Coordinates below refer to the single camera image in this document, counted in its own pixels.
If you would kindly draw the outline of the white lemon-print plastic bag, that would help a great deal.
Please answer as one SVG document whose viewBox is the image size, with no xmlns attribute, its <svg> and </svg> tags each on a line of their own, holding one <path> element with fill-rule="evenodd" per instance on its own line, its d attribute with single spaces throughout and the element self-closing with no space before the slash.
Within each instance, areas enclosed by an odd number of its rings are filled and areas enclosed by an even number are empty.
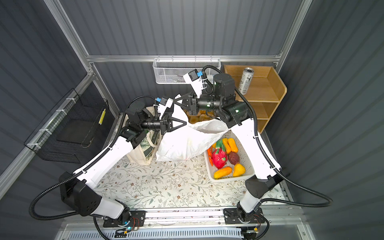
<svg viewBox="0 0 384 240">
<path fill-rule="evenodd" d="M 205 152 L 228 131 L 227 125 L 216 119 L 187 123 L 186 126 L 163 135 L 156 152 L 156 160 L 179 162 L 192 159 Z"/>
</svg>

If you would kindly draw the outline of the cream canvas tote bag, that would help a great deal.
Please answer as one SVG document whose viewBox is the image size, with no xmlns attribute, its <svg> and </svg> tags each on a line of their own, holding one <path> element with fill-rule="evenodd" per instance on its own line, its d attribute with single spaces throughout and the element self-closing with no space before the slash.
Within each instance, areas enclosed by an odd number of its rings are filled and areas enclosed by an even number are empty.
<svg viewBox="0 0 384 240">
<path fill-rule="evenodd" d="M 138 165 L 150 165 L 153 155 L 158 149 L 160 141 L 160 132 L 153 130 L 136 130 L 133 127 L 126 127 L 125 123 L 128 116 L 125 117 L 123 124 L 123 136 L 131 141 L 133 150 L 127 154 L 131 163 Z"/>
</svg>

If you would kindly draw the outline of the white plastic produce basket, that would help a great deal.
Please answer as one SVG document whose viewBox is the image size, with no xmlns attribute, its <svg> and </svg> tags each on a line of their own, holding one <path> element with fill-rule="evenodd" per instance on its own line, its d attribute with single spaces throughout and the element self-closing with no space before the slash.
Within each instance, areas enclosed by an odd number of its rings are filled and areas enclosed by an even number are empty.
<svg viewBox="0 0 384 240">
<path fill-rule="evenodd" d="M 246 180 L 255 175 L 251 160 L 232 131 L 204 152 L 208 177 L 214 182 Z"/>
</svg>

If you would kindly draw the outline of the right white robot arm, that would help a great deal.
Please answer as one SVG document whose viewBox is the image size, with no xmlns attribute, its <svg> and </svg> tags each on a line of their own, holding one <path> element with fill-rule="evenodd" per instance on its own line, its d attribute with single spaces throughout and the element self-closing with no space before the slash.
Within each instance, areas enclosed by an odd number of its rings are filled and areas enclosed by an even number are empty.
<svg viewBox="0 0 384 240">
<path fill-rule="evenodd" d="M 262 204 L 262 197 L 282 181 L 281 169 L 272 154 L 264 149 L 258 132 L 257 115 L 229 74 L 214 75 L 211 83 L 202 71 L 193 70 L 183 76 L 193 93 L 176 98 L 174 103 L 195 116 L 199 111 L 213 112 L 238 138 L 246 151 L 254 176 L 246 180 L 246 193 L 238 204 L 239 215 L 250 215 Z"/>
</svg>

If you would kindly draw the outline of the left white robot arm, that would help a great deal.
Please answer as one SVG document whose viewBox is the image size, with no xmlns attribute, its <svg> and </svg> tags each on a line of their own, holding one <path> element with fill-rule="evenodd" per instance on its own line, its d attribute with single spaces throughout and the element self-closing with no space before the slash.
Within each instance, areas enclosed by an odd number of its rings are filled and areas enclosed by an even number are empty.
<svg viewBox="0 0 384 240">
<path fill-rule="evenodd" d="M 155 102 L 154 114 L 151 114 L 142 102 L 130 104 L 112 142 L 73 174 L 61 175 L 62 201 L 71 207 L 75 214 L 83 217 L 108 217 L 124 224 L 129 221 L 129 207 L 119 201 L 103 198 L 94 188 L 123 156 L 140 145 L 150 130 L 163 135 L 186 126 L 186 121 L 172 116 L 174 107 L 180 106 L 180 103 L 164 98 L 157 98 Z"/>
</svg>

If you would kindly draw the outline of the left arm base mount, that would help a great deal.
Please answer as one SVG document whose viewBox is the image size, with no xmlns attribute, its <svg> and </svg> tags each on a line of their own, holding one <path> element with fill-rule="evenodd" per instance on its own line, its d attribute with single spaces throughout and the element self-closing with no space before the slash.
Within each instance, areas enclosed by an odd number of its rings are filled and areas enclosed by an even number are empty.
<svg viewBox="0 0 384 240">
<path fill-rule="evenodd" d="M 104 228 L 139 228 L 144 225 L 146 211 L 123 211 L 117 219 L 106 218 L 103 223 Z"/>
</svg>

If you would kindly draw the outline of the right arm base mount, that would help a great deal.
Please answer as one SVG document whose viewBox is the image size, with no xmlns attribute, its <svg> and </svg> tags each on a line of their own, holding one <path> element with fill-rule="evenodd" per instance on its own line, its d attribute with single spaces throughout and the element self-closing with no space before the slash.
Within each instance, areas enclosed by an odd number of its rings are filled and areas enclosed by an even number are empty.
<svg viewBox="0 0 384 240">
<path fill-rule="evenodd" d="M 227 225 L 235 224 L 254 224 L 260 225 L 265 223 L 263 219 L 263 210 L 258 208 L 250 213 L 245 213 L 240 208 L 225 208 L 223 209 L 225 223 Z"/>
</svg>

